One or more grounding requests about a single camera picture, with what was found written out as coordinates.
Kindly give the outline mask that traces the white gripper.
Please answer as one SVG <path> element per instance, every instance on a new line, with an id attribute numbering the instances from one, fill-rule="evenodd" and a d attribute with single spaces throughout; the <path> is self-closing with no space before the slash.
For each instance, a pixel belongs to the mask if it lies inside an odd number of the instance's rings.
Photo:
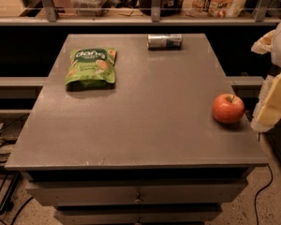
<path id="1" fill-rule="evenodd" d="M 253 53 L 271 52 L 272 63 L 281 67 L 281 22 L 275 31 L 266 33 L 251 47 Z M 268 75 L 259 92 L 259 102 L 253 111 L 251 128 L 256 132 L 267 132 L 281 119 L 281 73 Z"/>

